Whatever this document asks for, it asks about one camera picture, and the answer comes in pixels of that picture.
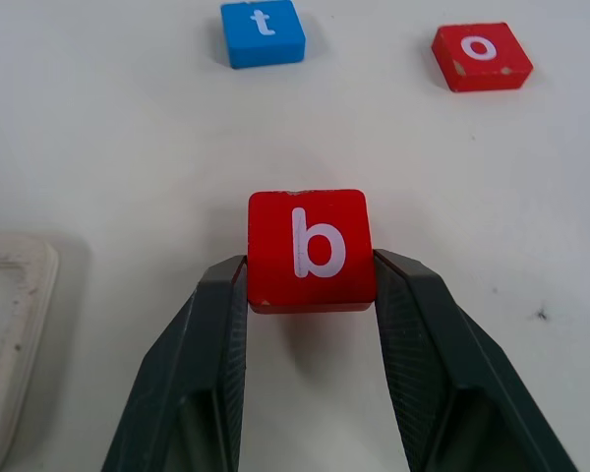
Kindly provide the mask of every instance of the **white table surface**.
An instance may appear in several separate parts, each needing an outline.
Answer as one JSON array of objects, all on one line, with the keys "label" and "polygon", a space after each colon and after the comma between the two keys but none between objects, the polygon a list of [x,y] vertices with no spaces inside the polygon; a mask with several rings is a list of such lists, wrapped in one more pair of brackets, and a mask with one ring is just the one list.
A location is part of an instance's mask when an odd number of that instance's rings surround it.
[{"label": "white table surface", "polygon": [[[61,269],[6,472],[98,470],[143,356],[265,189],[359,188],[590,471],[590,0],[299,0],[304,63],[226,67],[215,0],[0,0],[0,230]],[[521,91],[454,94],[507,21]],[[534,317],[543,308],[546,321]],[[250,314],[241,472],[398,471],[373,312]]]}]

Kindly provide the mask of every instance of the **letter b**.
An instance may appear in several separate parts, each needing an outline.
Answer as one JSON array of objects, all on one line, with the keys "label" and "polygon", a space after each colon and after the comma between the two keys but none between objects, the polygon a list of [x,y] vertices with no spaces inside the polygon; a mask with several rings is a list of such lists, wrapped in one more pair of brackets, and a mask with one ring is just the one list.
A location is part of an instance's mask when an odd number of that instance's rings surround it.
[{"label": "letter b", "polygon": [[[331,224],[318,223],[306,226],[306,211],[293,209],[293,261],[295,275],[304,278],[309,272],[321,278],[334,277],[345,264],[345,241],[340,231]],[[330,244],[330,259],[323,265],[311,261],[308,243],[314,236],[324,236]]]}]

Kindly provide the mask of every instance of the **letter o block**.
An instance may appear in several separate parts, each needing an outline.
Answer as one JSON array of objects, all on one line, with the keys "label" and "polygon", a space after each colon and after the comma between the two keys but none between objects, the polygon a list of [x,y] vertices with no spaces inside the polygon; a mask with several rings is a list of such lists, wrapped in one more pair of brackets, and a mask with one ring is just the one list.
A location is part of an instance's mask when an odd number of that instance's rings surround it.
[{"label": "letter o block", "polygon": [[376,298],[358,190],[253,194],[248,244],[247,294],[257,313],[359,311]]},{"label": "letter o block", "polygon": [[452,91],[520,89],[533,71],[507,23],[440,27],[433,52]]}]

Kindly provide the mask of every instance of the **letter o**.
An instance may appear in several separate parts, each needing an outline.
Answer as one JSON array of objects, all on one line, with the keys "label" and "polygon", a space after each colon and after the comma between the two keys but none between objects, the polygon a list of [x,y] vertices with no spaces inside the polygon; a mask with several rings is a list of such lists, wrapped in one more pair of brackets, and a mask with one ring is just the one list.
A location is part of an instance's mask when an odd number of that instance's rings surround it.
[{"label": "letter o", "polygon": [[[478,53],[472,49],[472,44],[475,42],[483,44],[486,51],[483,53]],[[477,61],[491,61],[496,57],[496,47],[494,44],[481,36],[465,36],[463,39],[461,39],[461,48],[463,49],[463,52]]]}]

